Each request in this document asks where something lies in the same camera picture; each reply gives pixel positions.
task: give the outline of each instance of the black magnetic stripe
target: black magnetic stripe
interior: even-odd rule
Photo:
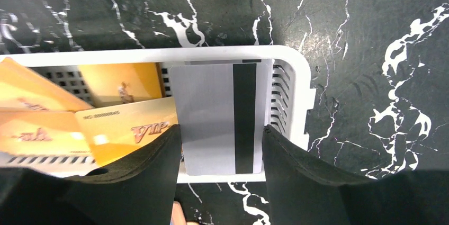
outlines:
[[[254,161],[257,64],[234,64],[236,174],[251,174]]]

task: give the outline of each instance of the plastic basket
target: plastic basket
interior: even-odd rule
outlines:
[[[271,104],[267,108],[269,123],[300,148],[307,149],[308,134],[304,133],[307,110],[313,108],[315,89],[310,89],[310,67],[304,56],[285,46],[234,46],[143,50],[57,52],[26,55],[9,55],[18,63],[31,67],[80,99],[92,103],[77,65],[159,62],[163,72],[167,96],[171,95],[169,74],[173,65],[197,61],[241,61],[272,59],[273,77]],[[7,157],[2,166],[27,166],[55,176],[84,175],[96,168],[91,157]],[[183,163],[180,165],[178,183],[254,182],[264,181],[265,174],[189,176]]]

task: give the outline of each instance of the countertop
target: countertop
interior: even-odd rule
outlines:
[[[3,54],[295,48],[317,89],[312,154],[370,178],[448,168],[448,0],[0,0],[0,14]],[[270,223],[263,182],[179,184],[176,199],[201,224]]]

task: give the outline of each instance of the gold card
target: gold card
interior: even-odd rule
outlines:
[[[0,151],[10,155],[90,154],[72,112],[0,112]]]
[[[99,166],[152,142],[177,124],[173,97],[75,113]]]
[[[162,98],[159,74],[153,62],[79,65],[95,107],[107,107]]]
[[[0,90],[0,107],[42,111],[80,111],[92,108],[75,95],[8,57],[0,62]]]

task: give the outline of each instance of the figure image on card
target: figure image on card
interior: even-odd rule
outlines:
[[[126,83],[122,82],[122,85],[119,86],[119,95],[120,99],[122,100],[123,104],[134,102],[134,97],[130,94],[128,94],[128,91],[126,90]]]

